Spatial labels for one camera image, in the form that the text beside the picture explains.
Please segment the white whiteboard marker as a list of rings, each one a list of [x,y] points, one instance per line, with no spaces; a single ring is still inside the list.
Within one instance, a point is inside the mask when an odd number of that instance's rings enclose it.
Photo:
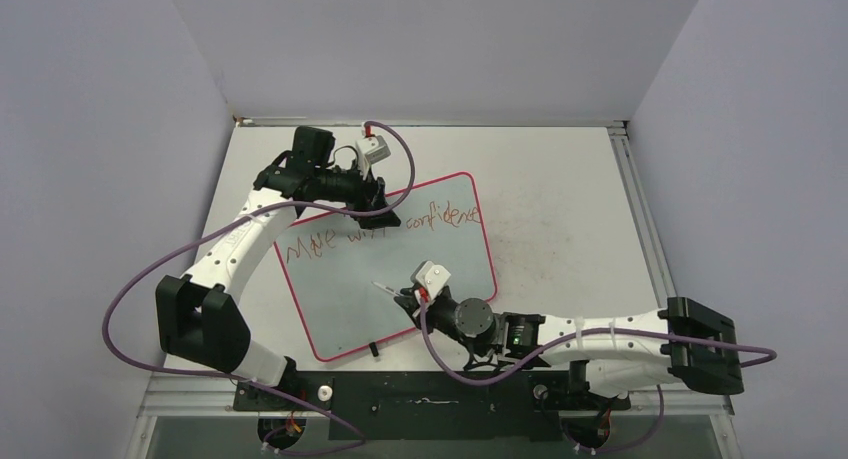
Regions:
[[[390,288],[390,287],[388,287],[388,286],[386,286],[382,283],[372,281],[372,285],[374,285],[378,290],[380,290],[380,291],[382,291],[382,292],[384,292],[384,293],[386,293],[390,296],[397,297],[397,296],[401,295],[395,289],[392,289],[392,288]]]

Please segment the whiteboard with pink frame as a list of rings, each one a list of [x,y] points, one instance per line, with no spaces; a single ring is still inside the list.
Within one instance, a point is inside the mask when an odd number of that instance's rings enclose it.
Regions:
[[[274,248],[314,357],[330,362],[409,332],[389,295],[431,260],[451,272],[457,299],[498,291],[474,178],[458,172],[416,185],[396,208],[401,225],[363,230],[325,213],[292,224]]]

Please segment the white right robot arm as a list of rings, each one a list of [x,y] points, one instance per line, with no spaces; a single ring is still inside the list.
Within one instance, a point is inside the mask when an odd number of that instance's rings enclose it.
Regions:
[[[438,331],[466,349],[463,370],[448,373],[466,385],[567,365],[577,372],[567,377],[566,394],[579,407],[663,384],[709,395],[744,390],[734,321],[690,298],[610,318],[496,313],[481,299],[455,301],[448,288],[434,298],[422,287],[403,288],[393,299],[423,335]]]

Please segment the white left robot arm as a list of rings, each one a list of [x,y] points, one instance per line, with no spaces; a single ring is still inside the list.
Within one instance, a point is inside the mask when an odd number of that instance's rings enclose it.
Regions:
[[[166,275],[157,284],[164,352],[260,383],[259,396],[273,409],[295,402],[298,382],[285,373],[289,359],[253,338],[239,299],[277,238],[308,208],[346,215],[365,230],[400,226],[385,181],[373,171],[390,155],[386,140],[375,132],[380,126],[363,123],[347,168],[335,163],[332,132],[295,129],[291,148],[257,174],[239,213],[215,235],[206,254],[181,276]]]

